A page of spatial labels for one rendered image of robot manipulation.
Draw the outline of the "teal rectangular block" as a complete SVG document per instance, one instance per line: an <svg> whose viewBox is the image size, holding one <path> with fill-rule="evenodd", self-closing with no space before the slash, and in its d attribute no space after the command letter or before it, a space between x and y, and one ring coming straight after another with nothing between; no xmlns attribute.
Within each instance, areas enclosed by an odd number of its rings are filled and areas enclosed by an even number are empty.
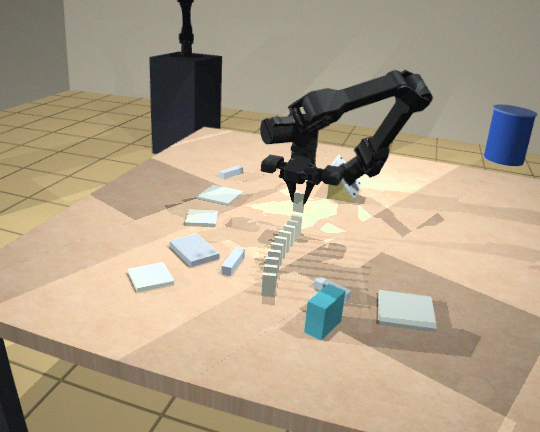
<svg viewBox="0 0 540 432"><path fill-rule="evenodd" d="M304 333L322 340L342 318L345 290L328 284L308 300Z"/></svg>

